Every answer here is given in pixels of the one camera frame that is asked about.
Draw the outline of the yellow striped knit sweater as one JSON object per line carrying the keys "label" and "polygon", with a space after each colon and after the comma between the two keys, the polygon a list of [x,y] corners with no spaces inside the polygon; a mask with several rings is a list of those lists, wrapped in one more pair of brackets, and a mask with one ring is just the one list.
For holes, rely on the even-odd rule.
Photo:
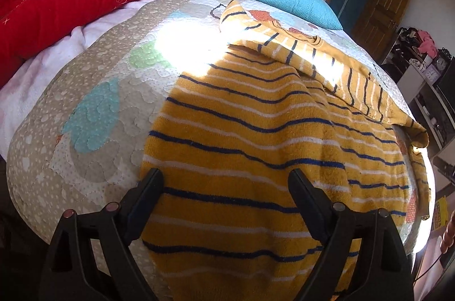
{"label": "yellow striped knit sweater", "polygon": [[427,131],[320,37],[237,0],[218,17],[227,47],[183,70],[146,140],[164,193],[142,239],[175,300],[292,300],[322,244],[289,173],[404,231],[429,212]]}

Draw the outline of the patchwork heart quilt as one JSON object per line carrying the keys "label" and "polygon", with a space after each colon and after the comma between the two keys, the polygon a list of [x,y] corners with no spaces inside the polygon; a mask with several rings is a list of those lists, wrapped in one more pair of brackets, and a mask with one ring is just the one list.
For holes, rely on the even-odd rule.
{"label": "patchwork heart quilt", "polygon": [[[36,234],[50,240],[64,209],[100,209],[146,175],[146,140],[178,77],[207,70],[211,53],[227,47],[218,15],[229,1],[153,0],[57,73],[16,130],[7,159],[13,202]],[[344,32],[259,1],[237,1],[365,65],[414,120],[393,80]],[[407,230],[398,229],[407,252],[429,213],[430,206]],[[143,239],[132,250],[159,297],[172,297]]]}

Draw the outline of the small desk clock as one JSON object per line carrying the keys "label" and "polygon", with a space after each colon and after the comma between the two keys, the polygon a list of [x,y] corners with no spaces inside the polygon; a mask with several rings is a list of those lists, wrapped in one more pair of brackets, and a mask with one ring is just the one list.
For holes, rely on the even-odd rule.
{"label": "small desk clock", "polygon": [[429,65],[424,72],[424,77],[430,85],[433,85],[441,77],[441,74],[434,65]]}

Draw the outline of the cluttered shelf unit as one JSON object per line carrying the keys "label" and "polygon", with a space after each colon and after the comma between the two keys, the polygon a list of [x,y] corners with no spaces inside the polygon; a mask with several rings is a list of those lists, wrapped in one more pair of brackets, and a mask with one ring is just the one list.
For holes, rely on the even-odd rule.
{"label": "cluttered shelf unit", "polygon": [[[398,85],[416,120],[428,130],[430,161],[436,170],[437,189],[441,190],[454,184],[454,104],[438,83],[454,63],[448,55],[432,59],[420,54],[418,31],[412,27],[400,28],[381,67]],[[429,65],[434,65],[441,74],[433,85],[424,77]]]}

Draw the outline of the pink cloth on shelf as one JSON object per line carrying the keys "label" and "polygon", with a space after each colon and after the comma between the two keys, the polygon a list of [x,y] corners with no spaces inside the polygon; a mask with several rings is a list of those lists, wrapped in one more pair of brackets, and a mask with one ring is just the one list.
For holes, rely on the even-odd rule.
{"label": "pink cloth on shelf", "polygon": [[430,58],[435,59],[435,57],[437,56],[437,47],[430,33],[423,30],[419,30],[417,34],[421,41],[418,47],[419,53],[422,55],[428,55],[430,56]]}

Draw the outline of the brown wooden door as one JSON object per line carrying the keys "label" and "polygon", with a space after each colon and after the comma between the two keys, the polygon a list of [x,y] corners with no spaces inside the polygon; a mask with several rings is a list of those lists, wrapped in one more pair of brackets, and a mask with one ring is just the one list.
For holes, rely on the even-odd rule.
{"label": "brown wooden door", "polygon": [[352,30],[352,39],[381,63],[410,0],[367,0]]}

